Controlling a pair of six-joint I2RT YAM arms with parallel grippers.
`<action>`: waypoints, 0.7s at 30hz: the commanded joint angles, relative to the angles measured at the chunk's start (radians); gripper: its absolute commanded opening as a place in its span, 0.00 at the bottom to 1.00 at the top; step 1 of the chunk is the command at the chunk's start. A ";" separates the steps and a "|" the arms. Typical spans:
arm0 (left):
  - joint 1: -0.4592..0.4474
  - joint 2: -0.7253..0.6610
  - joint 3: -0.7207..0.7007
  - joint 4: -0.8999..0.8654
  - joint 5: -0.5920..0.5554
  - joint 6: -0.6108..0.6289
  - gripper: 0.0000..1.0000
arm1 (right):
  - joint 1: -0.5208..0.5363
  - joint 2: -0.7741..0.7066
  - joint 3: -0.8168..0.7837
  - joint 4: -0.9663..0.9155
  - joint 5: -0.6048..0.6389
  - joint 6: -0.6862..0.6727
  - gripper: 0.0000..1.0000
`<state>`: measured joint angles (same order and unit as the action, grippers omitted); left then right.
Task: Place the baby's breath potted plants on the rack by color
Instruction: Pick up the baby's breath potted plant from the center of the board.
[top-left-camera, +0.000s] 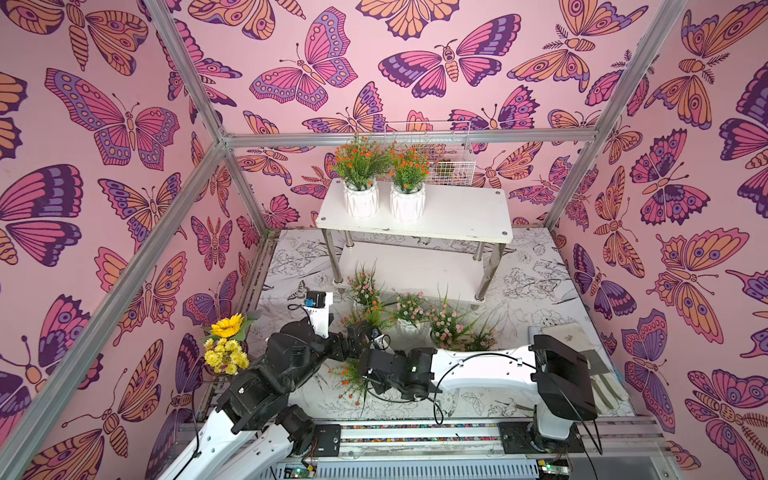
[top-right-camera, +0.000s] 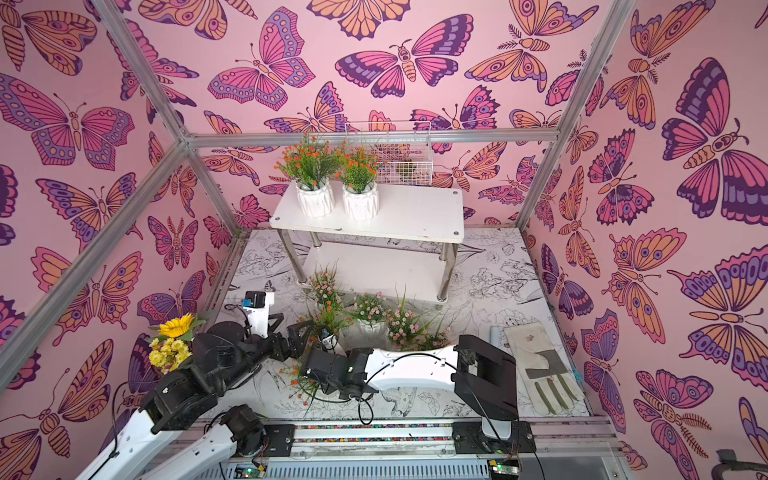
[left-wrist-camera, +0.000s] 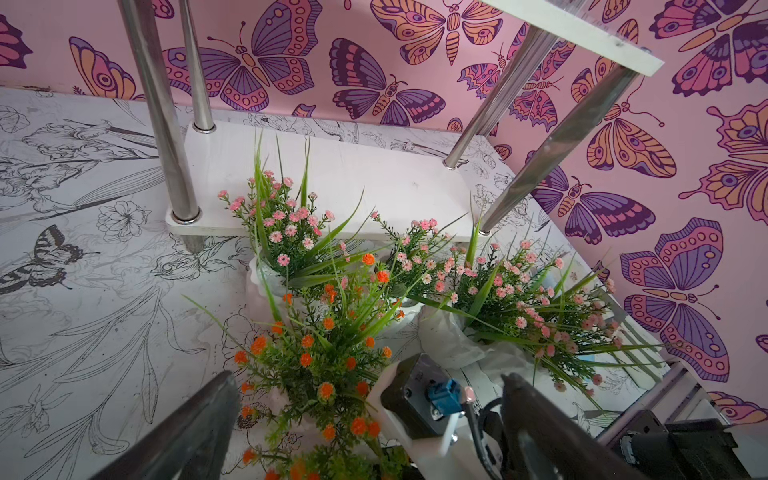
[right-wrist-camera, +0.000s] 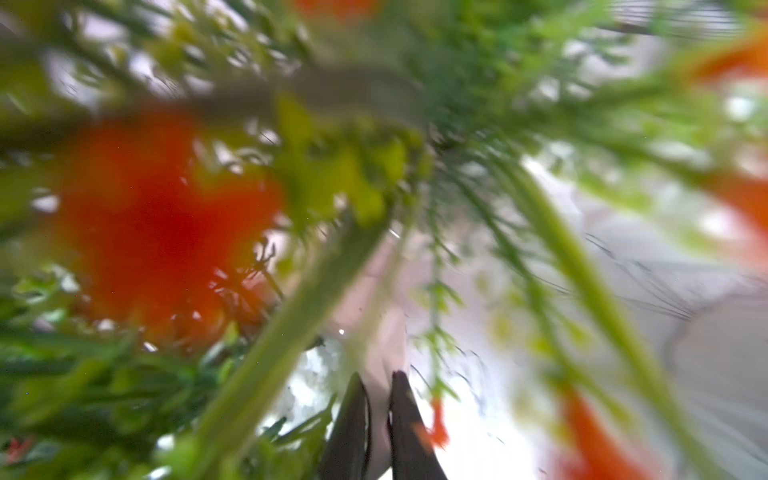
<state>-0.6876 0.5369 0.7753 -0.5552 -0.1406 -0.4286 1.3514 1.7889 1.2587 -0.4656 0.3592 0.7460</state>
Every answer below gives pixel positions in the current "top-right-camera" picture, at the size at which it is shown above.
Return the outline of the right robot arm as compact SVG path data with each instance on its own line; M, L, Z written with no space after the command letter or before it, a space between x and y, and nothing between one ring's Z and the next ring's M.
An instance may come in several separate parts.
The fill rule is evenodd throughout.
M519 421L515 358L474 335L427 351L356 348L343 356L314 349L300 376L326 395L363 404L400 387L449 391L480 416L483 434L499 442L512 439Z

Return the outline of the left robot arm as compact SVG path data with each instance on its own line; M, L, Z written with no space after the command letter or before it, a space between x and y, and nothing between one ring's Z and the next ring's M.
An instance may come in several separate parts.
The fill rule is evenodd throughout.
M267 358L299 358L310 337L309 321L288 333L247 336L234 322L199 335L195 354L163 376L110 445L80 473L82 479L193 479L235 455L260 455L273 446L260 416L237 405L216 417L198 440L155 468L149 465L168 445L245 385Z

